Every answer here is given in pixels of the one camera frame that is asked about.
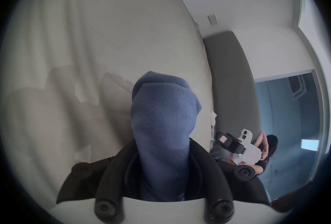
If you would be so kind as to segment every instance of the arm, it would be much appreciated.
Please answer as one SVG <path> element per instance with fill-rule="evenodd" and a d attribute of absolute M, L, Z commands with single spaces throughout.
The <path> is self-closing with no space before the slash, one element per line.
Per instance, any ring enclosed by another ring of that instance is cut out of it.
<path fill-rule="evenodd" d="M 257 139 L 257 140 L 255 141 L 255 143 L 254 143 L 254 146 L 255 146 L 255 147 L 259 147 L 259 146 L 261 145 L 261 143 L 262 143 L 262 141 L 263 141 L 263 135 L 264 135 L 264 132 L 261 131 L 261 133 L 260 133 L 258 139 Z"/>
<path fill-rule="evenodd" d="M 254 143 L 254 146 L 259 147 L 261 144 L 263 145 L 263 149 L 262 149 L 262 156 L 261 156 L 260 160 L 265 160 L 269 153 L 269 144 L 268 144 L 267 136 L 263 131 L 261 131 L 258 139 Z"/>

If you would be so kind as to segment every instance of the light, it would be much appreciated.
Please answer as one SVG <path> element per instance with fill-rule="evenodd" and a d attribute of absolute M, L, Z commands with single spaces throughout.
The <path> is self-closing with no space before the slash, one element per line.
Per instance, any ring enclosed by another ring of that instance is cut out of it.
<path fill-rule="evenodd" d="M 301 148 L 310 151 L 318 150 L 319 140 L 316 139 L 301 139 Z"/>

